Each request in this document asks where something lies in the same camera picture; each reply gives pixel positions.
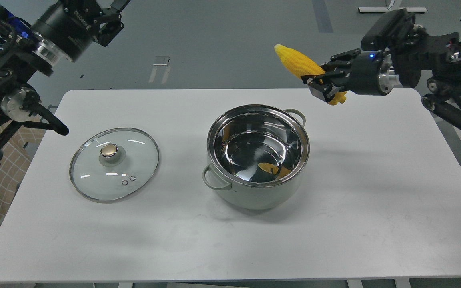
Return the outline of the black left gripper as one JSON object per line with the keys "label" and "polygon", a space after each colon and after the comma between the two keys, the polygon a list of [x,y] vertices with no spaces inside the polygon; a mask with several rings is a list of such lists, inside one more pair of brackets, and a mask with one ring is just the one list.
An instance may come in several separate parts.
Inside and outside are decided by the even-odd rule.
{"label": "black left gripper", "polygon": [[129,0],[114,0],[102,9],[96,0],[59,0],[31,29],[57,46],[71,62],[97,43],[107,47],[122,31],[122,11]]}

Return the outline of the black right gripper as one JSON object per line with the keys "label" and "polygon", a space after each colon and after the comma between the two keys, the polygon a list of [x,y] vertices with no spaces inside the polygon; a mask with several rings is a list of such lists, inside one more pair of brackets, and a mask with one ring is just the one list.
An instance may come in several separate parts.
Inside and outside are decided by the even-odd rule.
{"label": "black right gripper", "polygon": [[331,56],[321,68],[325,74],[302,75],[311,95],[326,104],[343,104],[347,91],[358,95],[384,96],[391,92],[390,55],[356,48]]}

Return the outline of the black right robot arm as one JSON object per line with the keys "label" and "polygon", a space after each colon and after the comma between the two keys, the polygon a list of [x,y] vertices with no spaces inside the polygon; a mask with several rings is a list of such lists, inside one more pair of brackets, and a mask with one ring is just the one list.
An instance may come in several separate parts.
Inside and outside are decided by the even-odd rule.
{"label": "black right robot arm", "polygon": [[395,87],[415,88],[430,71],[420,92],[422,105],[461,130],[461,41],[459,34],[429,35],[406,9],[382,15],[360,48],[336,54],[322,75],[306,72],[302,82],[313,96],[330,103],[338,92],[384,96]]}

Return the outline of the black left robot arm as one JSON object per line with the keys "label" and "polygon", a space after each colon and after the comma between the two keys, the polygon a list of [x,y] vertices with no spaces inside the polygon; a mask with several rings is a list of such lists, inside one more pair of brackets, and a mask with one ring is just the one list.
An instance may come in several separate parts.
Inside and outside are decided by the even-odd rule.
{"label": "black left robot arm", "polygon": [[108,46],[123,29],[128,4],[114,0],[101,8],[95,0],[59,0],[34,24],[0,5],[0,164],[2,148],[22,126],[69,133],[28,80],[36,72],[51,76],[59,60],[77,61],[94,42]]}

